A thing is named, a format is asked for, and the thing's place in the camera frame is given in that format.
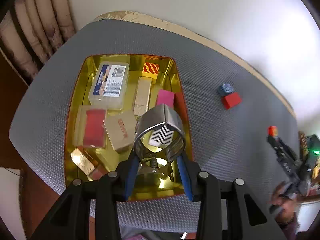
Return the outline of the person's right hand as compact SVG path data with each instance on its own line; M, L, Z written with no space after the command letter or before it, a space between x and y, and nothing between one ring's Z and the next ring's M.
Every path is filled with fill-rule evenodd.
M271 196L271 204L282 208L280 213L276 216L276 221L287 224L291 222L295 216L297 197L293 197L292 199L281 197L280 193L283 191L285 185L286 182L282 181L276 186Z

